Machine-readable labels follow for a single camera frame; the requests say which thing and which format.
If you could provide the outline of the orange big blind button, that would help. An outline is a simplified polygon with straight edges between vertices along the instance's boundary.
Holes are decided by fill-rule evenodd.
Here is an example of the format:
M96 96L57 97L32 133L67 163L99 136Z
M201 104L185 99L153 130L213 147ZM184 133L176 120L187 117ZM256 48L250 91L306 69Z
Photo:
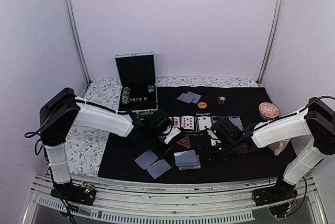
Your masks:
M197 103L197 107L199 109L205 109L205 108L207 108L207 103L206 102L199 102L199 103Z

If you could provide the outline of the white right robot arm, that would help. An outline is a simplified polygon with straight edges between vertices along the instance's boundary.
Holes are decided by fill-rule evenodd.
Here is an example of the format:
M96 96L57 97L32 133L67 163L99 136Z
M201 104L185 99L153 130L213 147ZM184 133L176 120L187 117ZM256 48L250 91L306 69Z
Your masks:
M240 130L229 119L221 118L209 128L209 136L214 136L223 144L214 152L222 155L244 154L267 148L282 141L306 139L297 157L280 173L271 197L283 200L306 174L317 167L327 156L334 155L334 110L324 103L333 96L312 97L307 105L297 111L255 123Z

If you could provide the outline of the red triangle all-in marker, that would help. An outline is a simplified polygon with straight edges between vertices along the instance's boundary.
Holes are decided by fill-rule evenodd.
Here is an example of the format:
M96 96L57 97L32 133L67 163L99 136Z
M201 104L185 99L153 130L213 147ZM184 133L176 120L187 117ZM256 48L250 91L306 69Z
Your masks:
M177 142L177 145L180 145L180 146L183 146L187 149L190 149L191 148L191 143L190 143L189 137L185 137L185 138L181 139L180 141Z

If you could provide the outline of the long poker chip stack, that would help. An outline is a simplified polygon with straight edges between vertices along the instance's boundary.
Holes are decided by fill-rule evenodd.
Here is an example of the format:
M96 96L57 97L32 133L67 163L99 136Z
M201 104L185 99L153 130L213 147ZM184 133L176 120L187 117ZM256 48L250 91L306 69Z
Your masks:
M121 103L122 104L128 104L129 103L129 97L130 97L130 88L129 87L124 87L122 89L122 94L121 94Z

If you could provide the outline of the short poker chip stack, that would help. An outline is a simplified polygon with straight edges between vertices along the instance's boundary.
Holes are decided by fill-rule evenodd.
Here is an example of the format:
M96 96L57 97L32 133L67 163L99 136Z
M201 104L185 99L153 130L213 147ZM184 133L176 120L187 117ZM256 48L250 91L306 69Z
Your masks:
M147 87L148 93L153 93L155 91L155 87L153 85L149 85Z

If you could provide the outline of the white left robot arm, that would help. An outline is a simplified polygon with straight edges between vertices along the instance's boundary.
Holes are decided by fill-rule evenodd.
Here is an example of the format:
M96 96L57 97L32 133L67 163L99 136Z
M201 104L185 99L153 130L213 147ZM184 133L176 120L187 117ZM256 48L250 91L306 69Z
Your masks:
M151 150L165 148L181 133L173 119L161 109L143 116L132 111L115 111L76 96L69 87L42 106L39 116L38 133L46 150L48 167L58 192L67 200L78 195L77 187L71 183L65 147L66 141L74 139L75 130L112 133Z

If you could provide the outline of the orange black poker chips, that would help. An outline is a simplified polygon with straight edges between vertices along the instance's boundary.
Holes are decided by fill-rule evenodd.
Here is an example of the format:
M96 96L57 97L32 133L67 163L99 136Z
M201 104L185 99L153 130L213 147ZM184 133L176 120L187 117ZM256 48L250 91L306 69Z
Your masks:
M226 102L226 98L223 96L218 97L217 103L218 105L224 105Z

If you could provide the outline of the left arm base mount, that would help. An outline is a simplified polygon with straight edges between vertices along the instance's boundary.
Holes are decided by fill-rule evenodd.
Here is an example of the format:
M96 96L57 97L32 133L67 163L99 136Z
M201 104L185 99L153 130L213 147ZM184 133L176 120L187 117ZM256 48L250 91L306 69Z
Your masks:
M74 185L72 179L70 179L70 181L65 184L53 182L53 189L50 195L66 202L92 206L95 200L96 190L94 184L83 182L80 185Z

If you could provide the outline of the blue patterned card deck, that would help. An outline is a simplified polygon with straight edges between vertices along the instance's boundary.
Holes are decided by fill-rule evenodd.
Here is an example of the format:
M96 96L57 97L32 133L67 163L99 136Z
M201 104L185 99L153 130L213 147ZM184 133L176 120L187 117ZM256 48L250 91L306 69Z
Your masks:
M199 155L194 150L174 153L175 165L179 170L191 170L201 168Z

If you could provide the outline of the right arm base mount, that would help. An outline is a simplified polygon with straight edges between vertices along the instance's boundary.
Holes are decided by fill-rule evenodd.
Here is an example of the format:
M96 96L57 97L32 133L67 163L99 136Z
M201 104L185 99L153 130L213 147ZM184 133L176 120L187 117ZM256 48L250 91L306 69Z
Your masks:
M295 185L288 184L279 177L274 186L255 189L252 192L252 199L256 206L263 206L280 201L293 199L297 196Z

